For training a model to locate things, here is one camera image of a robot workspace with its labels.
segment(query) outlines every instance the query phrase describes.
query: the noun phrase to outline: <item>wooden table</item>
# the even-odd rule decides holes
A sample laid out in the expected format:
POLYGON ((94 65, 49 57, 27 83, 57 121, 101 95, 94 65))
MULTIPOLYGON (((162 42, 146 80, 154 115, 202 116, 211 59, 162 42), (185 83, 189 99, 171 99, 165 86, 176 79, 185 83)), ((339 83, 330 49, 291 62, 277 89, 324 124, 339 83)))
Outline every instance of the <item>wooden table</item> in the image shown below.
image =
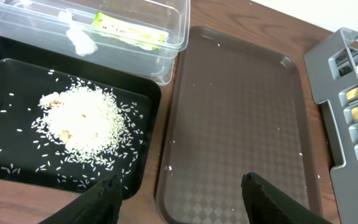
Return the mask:
MULTIPOLYGON (((321 113, 314 104, 304 53, 324 40, 329 31, 261 6, 249 0, 192 0, 191 25, 205 26, 280 52, 290 57, 301 74, 308 123, 319 174, 324 218, 340 223, 329 176, 329 155, 321 113)), ((135 196, 123 202, 119 223, 163 223, 155 208, 160 153, 170 110, 173 84, 161 87, 162 99, 153 133, 144 179, 135 196)), ((75 199, 78 194, 0 180, 0 223, 37 223, 75 199)))

